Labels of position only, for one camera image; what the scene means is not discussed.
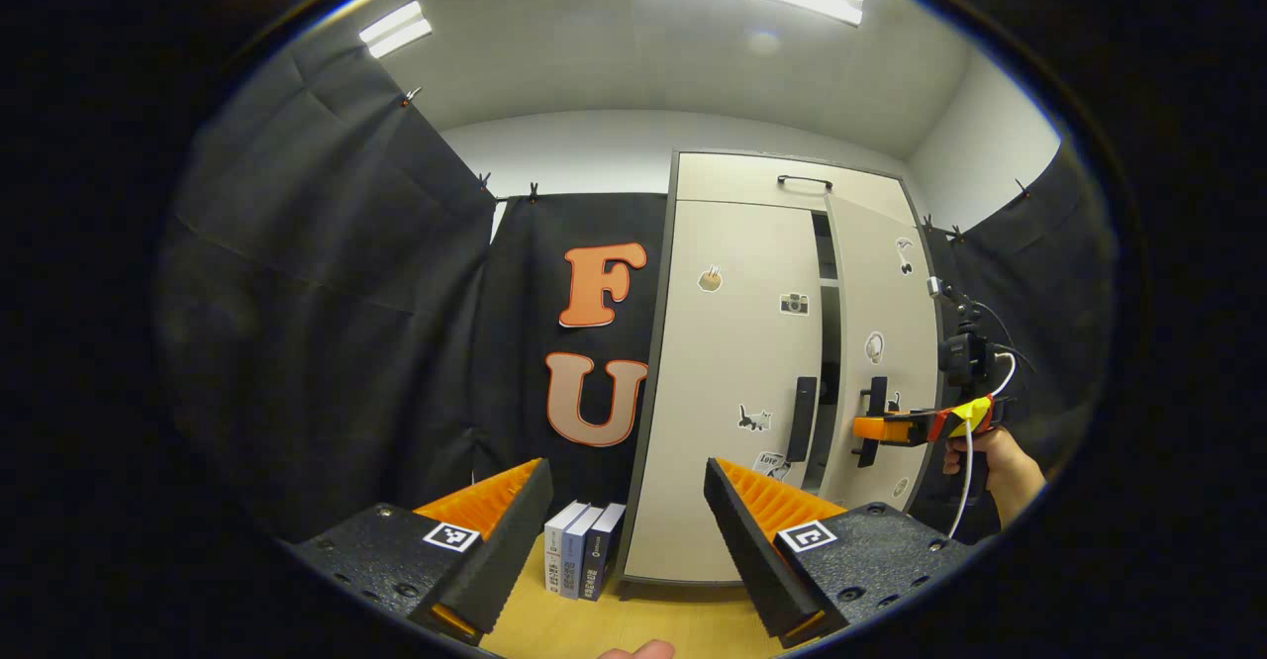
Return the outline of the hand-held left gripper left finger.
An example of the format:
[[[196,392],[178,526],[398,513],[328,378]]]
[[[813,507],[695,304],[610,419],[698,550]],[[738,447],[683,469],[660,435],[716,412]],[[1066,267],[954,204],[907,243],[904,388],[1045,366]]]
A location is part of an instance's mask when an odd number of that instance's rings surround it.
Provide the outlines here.
[[[533,459],[417,509],[378,503],[288,550],[386,613],[476,646],[495,629],[552,501]]]

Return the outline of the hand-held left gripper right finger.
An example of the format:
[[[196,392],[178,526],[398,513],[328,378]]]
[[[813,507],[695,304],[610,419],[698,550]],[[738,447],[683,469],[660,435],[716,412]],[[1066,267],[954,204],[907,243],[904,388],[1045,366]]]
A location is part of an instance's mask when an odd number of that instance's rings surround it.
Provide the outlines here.
[[[703,497],[748,598],[784,649],[914,605],[977,551],[884,502],[843,509],[718,457],[706,463]]]

